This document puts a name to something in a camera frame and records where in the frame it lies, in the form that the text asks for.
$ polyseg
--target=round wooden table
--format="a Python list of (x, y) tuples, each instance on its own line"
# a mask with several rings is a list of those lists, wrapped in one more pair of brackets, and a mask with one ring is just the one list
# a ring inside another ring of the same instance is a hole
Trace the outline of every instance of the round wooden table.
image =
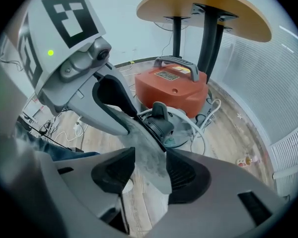
[(199, 3), (228, 11), (238, 18), (218, 22), (231, 28), (230, 34), (257, 42), (272, 38), (271, 27), (265, 16), (247, 0), (142, 0), (137, 7), (137, 16), (143, 20), (172, 23), (166, 17), (188, 17), (183, 25), (204, 27), (204, 17), (192, 15), (192, 4)]
[(268, 42), (272, 31), (264, 15), (247, 0), (143, 0), (143, 20), (173, 23), (173, 56), (180, 55), (181, 24), (204, 27), (198, 68), (210, 79), (223, 31), (257, 42)]

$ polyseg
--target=blue jeans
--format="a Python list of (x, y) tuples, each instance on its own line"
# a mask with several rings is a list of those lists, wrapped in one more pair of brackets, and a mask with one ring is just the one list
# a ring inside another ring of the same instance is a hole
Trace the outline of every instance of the blue jeans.
[(78, 159), (99, 154), (96, 152), (76, 153), (67, 148), (51, 144), (40, 137), (33, 136), (19, 122), (15, 124), (15, 137), (27, 142), (35, 151), (49, 154), (53, 161)]

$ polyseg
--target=wooden floor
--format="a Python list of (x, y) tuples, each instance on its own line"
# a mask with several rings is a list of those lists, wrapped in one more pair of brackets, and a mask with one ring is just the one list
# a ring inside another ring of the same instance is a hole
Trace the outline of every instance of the wooden floor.
[[(126, 80), (130, 85), (130, 89), (134, 90), (134, 73), (139, 73), (144, 69), (152, 67), (153, 62), (142, 62), (132, 66), (121, 67)], [(222, 106), (215, 114), (215, 119), (205, 130), (205, 136), (209, 144), (209, 152), (206, 156), (218, 158), (220, 160), (235, 163), (235, 161), (243, 156), (257, 156), (259, 161), (252, 166), (246, 168), (251, 174), (259, 180), (274, 189), (272, 180), (272, 167), (267, 152), (263, 147), (263, 143), (256, 133), (256, 129), (234, 100), (221, 90), (215, 83), (209, 83), (209, 88), (214, 98), (222, 101)], [(37, 114), (35, 118), (39, 123), (43, 124), (46, 119), (51, 118), (48, 108)], [(60, 116), (61, 122), (57, 131), (53, 134), (55, 138), (60, 132), (65, 131), (68, 139), (74, 138), (73, 126), (78, 118), (72, 111), (64, 112)], [(64, 134), (57, 138), (57, 142), (68, 146), (80, 148), (84, 152), (106, 152), (124, 148), (123, 144), (116, 136), (104, 133), (93, 127), (88, 126), (84, 137), (79, 137), (71, 142), (66, 140)], [(183, 150), (190, 151), (189, 142), (181, 147)], [(203, 152), (203, 144), (201, 139), (193, 145), (194, 152), (201, 154)], [(132, 177), (134, 188), (124, 194), (124, 203), (126, 209), (126, 217), (130, 226), (131, 236), (144, 237), (144, 235), (152, 229), (152, 227), (160, 220), (167, 211), (168, 196), (163, 195), (152, 184), (135, 169)]]

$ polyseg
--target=label sticker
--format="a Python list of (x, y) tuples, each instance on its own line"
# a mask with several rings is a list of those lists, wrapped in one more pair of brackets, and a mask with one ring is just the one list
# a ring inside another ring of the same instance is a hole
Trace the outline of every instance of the label sticker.
[(180, 71), (181, 73), (187, 74), (187, 73), (191, 73), (191, 71), (185, 67), (181, 67), (181, 66), (177, 66), (177, 67), (172, 67), (173, 69), (176, 69), (178, 71)]
[(155, 73), (155, 75), (157, 75), (159, 77), (163, 77), (163, 78), (165, 78), (165, 79), (167, 79), (169, 81), (173, 81), (173, 80), (179, 78), (179, 76), (174, 75), (174, 74), (169, 73), (169, 72), (164, 71), (164, 70)]

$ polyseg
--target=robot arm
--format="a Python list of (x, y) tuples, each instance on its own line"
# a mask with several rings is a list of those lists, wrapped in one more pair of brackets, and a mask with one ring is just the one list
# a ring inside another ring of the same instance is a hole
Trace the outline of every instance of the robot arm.
[(18, 51), (40, 102), (54, 115), (70, 108), (113, 135), (128, 129), (106, 105), (137, 115), (124, 77), (108, 62), (111, 46), (88, 0), (32, 0)]

